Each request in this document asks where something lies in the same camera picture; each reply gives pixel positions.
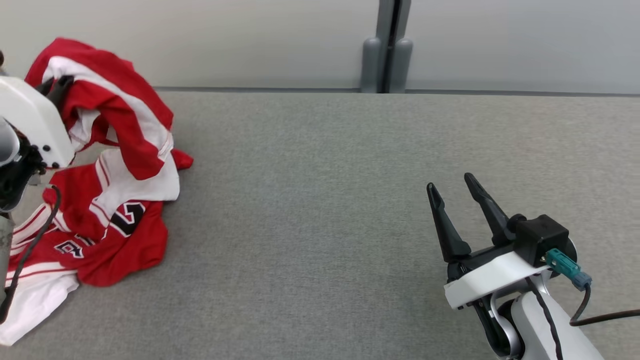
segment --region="teal connector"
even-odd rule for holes
[[[578,290],[584,291],[587,286],[591,285],[591,277],[582,272],[580,265],[571,260],[564,252],[551,249],[547,252],[545,259],[551,269],[568,277]]]

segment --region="cable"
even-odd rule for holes
[[[540,291],[534,285],[531,279],[526,278],[526,281],[527,281],[527,285],[529,285],[529,287],[531,288],[531,291],[533,291],[533,293],[536,295],[536,299],[538,299],[538,303],[540,304],[540,307],[542,307],[542,310],[545,313],[545,318],[547,319],[547,322],[549,323],[549,327],[551,328],[551,337],[554,339],[554,342],[556,343],[557,360],[563,360],[564,357],[562,355],[562,346],[560,345],[560,337],[558,336],[556,323],[554,323],[554,319],[551,317],[551,312],[549,311],[549,308],[547,307],[545,300],[542,298]]]
[[[27,258],[29,257],[29,255],[31,255],[31,252],[33,252],[33,248],[40,241],[40,239],[42,238],[42,235],[44,235],[44,233],[47,231],[47,229],[51,225],[51,222],[53,222],[53,218],[56,216],[56,214],[58,213],[58,209],[60,208],[60,200],[62,199],[62,194],[60,193],[60,189],[58,189],[58,187],[55,185],[51,185],[51,188],[56,192],[56,203],[51,209],[51,214],[47,218],[47,221],[45,221],[44,225],[38,231],[38,234],[36,234],[36,237],[33,238],[33,241],[29,244],[29,247],[20,258],[20,262],[18,263],[18,266],[16,267],[13,273],[13,279],[11,279],[11,285],[9,285],[9,287],[4,290],[4,292],[6,293],[6,299],[2,304],[2,309],[0,309],[1,310],[0,323],[3,323],[6,320],[6,317],[8,315],[9,307],[11,306],[11,303],[13,301],[13,295],[15,294],[15,289],[18,286],[18,279],[20,278],[20,273],[24,268],[24,263],[27,261]]]
[[[622,318],[630,318],[631,316],[640,316],[640,309],[636,310],[627,310],[620,311],[619,313],[611,313],[606,315],[594,316],[592,318],[586,318],[583,320],[578,320],[580,315],[584,312],[584,309],[587,307],[589,303],[589,299],[591,298],[591,286],[585,286],[585,294],[584,299],[582,299],[582,303],[578,307],[578,310],[575,312],[575,315],[569,321],[569,325],[571,326],[583,326],[590,325],[592,323],[605,322],[608,320],[622,319]]]

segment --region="jersey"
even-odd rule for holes
[[[60,210],[20,273],[7,321],[0,325],[0,344],[12,345],[36,327],[78,282],[111,286],[162,261],[168,237],[161,217],[163,200],[176,198],[174,162],[184,164],[185,159],[177,153],[176,161],[171,156],[165,163],[166,172],[163,167],[155,177],[138,181],[118,171],[124,168],[119,154],[120,149],[110,149],[94,164],[53,175],[51,184],[61,192]],[[53,190],[46,190],[43,199],[13,231],[5,286],[51,214]]]
[[[76,152],[94,142],[117,145],[138,180],[158,174],[173,148],[173,113],[133,65],[113,53],[57,38],[32,64],[25,81],[38,86],[74,77],[61,117]]]

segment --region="gray textured surface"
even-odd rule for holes
[[[164,262],[81,287],[2,360],[493,359],[474,312],[446,304],[424,191],[435,182],[462,237],[487,245],[467,171],[507,213],[569,228],[595,278],[587,316],[640,305],[640,99],[163,98],[196,158],[164,211]],[[571,313],[582,295],[551,291]],[[606,359],[640,351],[639,320],[585,332]]]

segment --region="white wall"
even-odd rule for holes
[[[407,89],[640,93],[638,0],[413,0]]]
[[[156,86],[357,88],[377,0],[7,0],[6,70],[55,37],[133,61]]]

